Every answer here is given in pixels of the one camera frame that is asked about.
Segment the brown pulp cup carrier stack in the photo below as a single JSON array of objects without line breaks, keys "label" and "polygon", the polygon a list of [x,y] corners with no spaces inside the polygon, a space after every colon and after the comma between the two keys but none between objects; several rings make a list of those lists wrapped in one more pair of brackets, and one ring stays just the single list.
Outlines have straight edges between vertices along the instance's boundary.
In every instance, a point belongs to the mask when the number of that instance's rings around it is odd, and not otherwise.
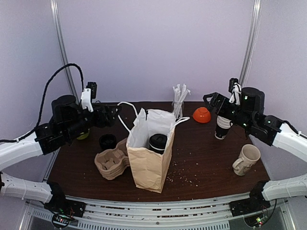
[{"label": "brown pulp cup carrier stack", "polygon": [[94,163],[103,178],[114,180],[130,167],[126,144],[127,138],[121,140],[114,149],[96,154]]}]

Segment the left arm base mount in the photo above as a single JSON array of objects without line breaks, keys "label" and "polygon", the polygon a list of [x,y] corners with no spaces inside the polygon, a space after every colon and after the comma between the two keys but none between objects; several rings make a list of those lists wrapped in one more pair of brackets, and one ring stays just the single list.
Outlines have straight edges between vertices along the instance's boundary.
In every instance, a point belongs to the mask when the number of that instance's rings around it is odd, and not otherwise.
[{"label": "left arm base mount", "polygon": [[76,222],[76,218],[82,218],[86,208],[84,202],[70,200],[62,195],[53,195],[48,203],[41,203],[53,214],[52,225],[60,230]]}]

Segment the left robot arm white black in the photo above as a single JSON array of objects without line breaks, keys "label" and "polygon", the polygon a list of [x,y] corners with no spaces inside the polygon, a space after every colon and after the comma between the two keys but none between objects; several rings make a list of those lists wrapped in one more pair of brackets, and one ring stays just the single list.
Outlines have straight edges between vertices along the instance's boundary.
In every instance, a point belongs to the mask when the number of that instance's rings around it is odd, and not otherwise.
[{"label": "left robot arm white black", "polygon": [[[34,128],[32,134],[0,146],[0,168],[3,170],[26,159],[47,155],[71,144],[90,128],[114,125],[120,105],[94,104],[83,109],[73,95],[64,95],[51,103],[52,117],[48,123]],[[57,183],[33,182],[0,173],[1,196],[13,196],[49,203],[59,213],[69,209],[69,202]]]}]

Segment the black plastic cup lid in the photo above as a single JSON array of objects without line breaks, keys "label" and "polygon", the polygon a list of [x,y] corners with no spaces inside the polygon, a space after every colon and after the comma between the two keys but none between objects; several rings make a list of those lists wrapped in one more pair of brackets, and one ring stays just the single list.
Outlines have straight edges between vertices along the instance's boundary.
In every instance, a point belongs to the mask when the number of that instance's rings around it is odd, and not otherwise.
[{"label": "black plastic cup lid", "polygon": [[167,136],[164,134],[154,134],[149,138],[149,143],[162,145],[167,143]]}]

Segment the black paper coffee cup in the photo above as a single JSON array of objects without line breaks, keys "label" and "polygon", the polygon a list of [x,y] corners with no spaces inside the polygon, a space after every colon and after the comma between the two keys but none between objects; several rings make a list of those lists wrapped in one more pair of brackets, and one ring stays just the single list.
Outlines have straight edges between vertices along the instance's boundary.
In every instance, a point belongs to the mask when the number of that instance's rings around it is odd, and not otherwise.
[{"label": "black paper coffee cup", "polygon": [[162,145],[155,145],[152,143],[149,144],[149,150],[156,152],[158,154],[161,154],[161,155],[164,153],[165,147],[166,147],[166,144],[162,144]]}]

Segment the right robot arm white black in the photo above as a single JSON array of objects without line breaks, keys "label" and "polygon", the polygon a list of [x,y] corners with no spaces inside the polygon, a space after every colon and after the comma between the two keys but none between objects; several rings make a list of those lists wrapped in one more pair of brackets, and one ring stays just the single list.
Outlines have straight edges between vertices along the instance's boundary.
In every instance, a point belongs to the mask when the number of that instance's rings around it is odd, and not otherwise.
[{"label": "right robot arm white black", "polygon": [[[229,121],[227,125],[219,125],[219,129],[228,130],[231,125],[237,125],[243,128],[247,135],[252,135],[269,146],[283,149],[306,161],[306,135],[297,131],[288,121],[263,113],[264,92],[252,87],[240,90],[230,87],[229,91],[232,94],[231,98],[217,92],[203,96],[209,111],[215,109],[219,117]],[[279,181],[261,181],[251,190],[250,198],[246,200],[246,208],[254,212],[264,204],[264,201],[306,195],[306,175]]]}]

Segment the brown paper takeout bag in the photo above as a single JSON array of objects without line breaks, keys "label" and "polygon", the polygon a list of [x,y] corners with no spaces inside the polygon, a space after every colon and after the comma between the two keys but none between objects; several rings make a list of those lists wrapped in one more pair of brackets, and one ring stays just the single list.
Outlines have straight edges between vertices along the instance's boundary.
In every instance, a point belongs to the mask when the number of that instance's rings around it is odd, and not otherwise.
[{"label": "brown paper takeout bag", "polygon": [[[176,120],[174,113],[159,109],[141,108],[137,112],[133,104],[120,102],[118,106],[122,104],[131,106],[135,113],[131,129],[118,115],[118,119],[129,132],[126,148],[135,185],[140,189],[162,193],[172,158],[175,128],[190,118],[186,116]],[[155,134],[166,135],[165,149],[161,154],[149,149],[150,137]]]}]

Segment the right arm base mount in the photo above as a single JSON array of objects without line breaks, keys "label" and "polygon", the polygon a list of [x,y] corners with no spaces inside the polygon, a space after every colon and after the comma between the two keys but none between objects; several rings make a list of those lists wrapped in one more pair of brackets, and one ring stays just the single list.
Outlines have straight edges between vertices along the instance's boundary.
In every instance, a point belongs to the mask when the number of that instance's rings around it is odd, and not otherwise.
[{"label": "right arm base mount", "polygon": [[254,229],[262,227],[273,214],[269,214],[270,201],[262,195],[250,195],[249,198],[230,202],[229,206],[233,217],[245,216],[245,223]]}]

